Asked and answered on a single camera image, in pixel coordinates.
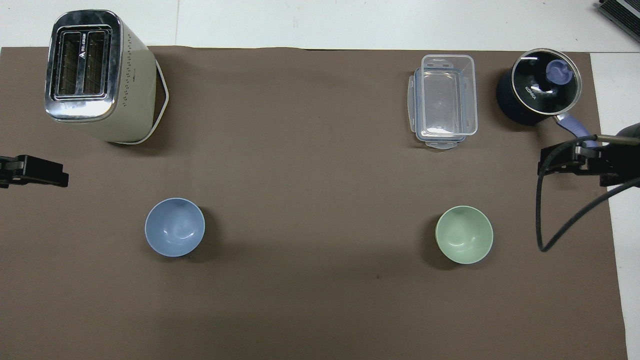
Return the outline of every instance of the bowl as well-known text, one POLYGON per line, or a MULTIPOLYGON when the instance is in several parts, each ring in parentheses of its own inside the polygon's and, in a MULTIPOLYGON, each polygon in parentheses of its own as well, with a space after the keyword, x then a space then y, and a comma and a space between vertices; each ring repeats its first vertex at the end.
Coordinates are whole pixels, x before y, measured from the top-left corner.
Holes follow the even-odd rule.
POLYGON ((170 257, 195 249, 204 235, 204 216, 193 202, 181 197, 162 200, 145 222, 145 236, 152 249, 170 257))
POLYGON ((436 241, 449 259, 460 264, 477 263, 491 250, 493 228, 482 211, 456 206, 438 220, 436 241))

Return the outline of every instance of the bowl rim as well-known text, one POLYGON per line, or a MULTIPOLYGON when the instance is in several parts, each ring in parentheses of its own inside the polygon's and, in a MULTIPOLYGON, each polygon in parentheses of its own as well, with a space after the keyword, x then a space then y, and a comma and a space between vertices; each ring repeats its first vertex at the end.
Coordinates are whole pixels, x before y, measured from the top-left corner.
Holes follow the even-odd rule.
POLYGON ((480 210, 478 210, 478 209, 474 208, 473 206, 469 206, 469 205, 458 205, 458 206, 454 206, 453 208, 451 208, 451 209, 449 209, 449 210, 445 211, 442 215, 440 215, 440 218, 438 219, 438 223, 436 224, 436 229, 435 229, 435 231, 434 231, 434 235, 436 236, 436 243, 438 244, 438 248, 440 249, 440 251, 442 252, 442 254, 444 254, 444 256, 446 256, 447 258, 449 258, 451 261, 454 261, 454 262, 456 262, 456 263, 458 263, 458 264, 469 265, 469 264, 477 263, 478 261, 480 261, 480 260, 484 259, 484 258, 489 254, 489 252, 491 251, 491 249, 493 248, 493 225, 491 224, 491 221, 489 221, 489 218, 488 218, 488 217, 486 217, 486 215, 485 215, 482 211, 480 211, 480 210), (449 257, 449 255, 447 255, 447 253, 445 253, 445 252, 442 250, 442 246, 440 246, 440 240, 438 239, 438 228, 440 227, 440 221, 442 220, 442 218, 443 218, 446 214, 448 214, 448 212, 450 212, 450 211, 452 211, 452 210, 454 210, 454 209, 458 209, 458 208, 468 208, 468 209, 473 209, 473 210, 475 210, 475 211, 476 211, 476 212, 478 212, 480 215, 482 215, 482 216, 484 217, 484 219, 486 220, 487 224, 489 224, 489 230, 491 231, 491 240, 490 240, 490 242, 489 242, 489 249, 487 249, 487 250, 486 250, 486 252, 485 252, 485 253, 484 253, 480 258, 478 258, 477 260, 469 261, 469 262, 462 262, 462 261, 458 261, 458 260, 452 259, 451 257, 449 257))
POLYGON ((189 199, 185 199, 185 198, 183 198, 183 197, 170 197, 170 198, 168 198, 168 199, 162 200, 161 202, 158 202, 158 203, 157 203, 153 208, 151 208, 151 210, 150 210, 150 211, 149 211, 149 213, 147 214, 147 219, 145 220, 145 238, 147 239, 147 244, 149 244, 149 246, 151 247, 151 249, 153 249, 153 250, 154 250, 155 252, 157 252, 158 254, 163 255, 163 256, 167 256, 167 257, 169 257, 169 258, 177 258, 177 257, 179 257, 179 256, 184 256, 184 255, 186 255, 186 254, 189 254, 190 252, 194 251, 194 250, 195 250, 195 248, 197 248, 197 247, 198 247, 198 245, 199 245, 199 244, 200 244, 200 242, 202 241, 202 238, 204 237, 204 232, 205 232, 206 227, 207 227, 207 224, 206 224, 206 222, 205 222, 205 220, 204 220, 204 214, 202 213, 202 210, 201 210, 201 209, 200 209, 200 208, 199 208, 199 207, 198 207, 198 206, 197 206, 193 201, 191 201, 191 200, 189 200, 189 199), (200 235, 200 239, 198 239, 198 241, 195 243, 195 246, 193 247, 193 249, 191 249, 191 250, 189 250, 189 251, 185 252, 184 254, 180 254, 180 255, 168 255, 168 254, 163 254, 160 250, 156 249, 156 248, 153 246, 153 244, 151 244, 151 241, 149 241, 149 235, 147 234, 147 224, 148 224, 148 221, 149 221, 149 216, 151 216, 151 213, 153 213, 153 212, 154 212, 154 210, 155 210, 158 206, 160 206, 162 203, 167 202, 167 201, 170 201, 170 200, 182 200, 182 201, 186 201, 186 202, 188 202, 189 204, 191 204, 193 207, 195 207, 195 208, 198 210, 198 213, 200 214, 200 218, 202 218, 202 234, 200 235))

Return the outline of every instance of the black vented object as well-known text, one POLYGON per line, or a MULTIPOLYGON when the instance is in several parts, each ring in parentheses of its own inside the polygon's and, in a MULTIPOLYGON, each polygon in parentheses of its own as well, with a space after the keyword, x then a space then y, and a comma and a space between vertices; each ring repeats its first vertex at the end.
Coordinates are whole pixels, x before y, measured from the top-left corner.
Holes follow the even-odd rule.
POLYGON ((640 0, 600 0, 600 13, 640 42, 640 0))

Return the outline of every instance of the toaster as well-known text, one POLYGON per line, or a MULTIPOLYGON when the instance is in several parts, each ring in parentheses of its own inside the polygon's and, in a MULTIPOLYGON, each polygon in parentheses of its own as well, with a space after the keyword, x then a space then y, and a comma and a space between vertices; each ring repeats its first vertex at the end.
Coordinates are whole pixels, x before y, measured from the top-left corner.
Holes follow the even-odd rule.
POLYGON ((166 103, 156 57, 113 12, 63 14, 51 32, 45 110, 56 122, 107 142, 140 143, 166 103), (154 121, 156 69, 165 102, 154 121))

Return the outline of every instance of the green bowl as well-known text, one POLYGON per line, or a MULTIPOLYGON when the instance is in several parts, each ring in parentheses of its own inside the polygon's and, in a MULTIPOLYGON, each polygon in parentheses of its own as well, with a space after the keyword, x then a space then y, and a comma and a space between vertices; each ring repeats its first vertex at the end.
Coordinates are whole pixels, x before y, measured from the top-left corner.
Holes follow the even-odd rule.
POLYGON ((456 206, 438 220, 436 241, 449 259, 460 264, 477 263, 491 250, 493 228, 482 211, 456 206))

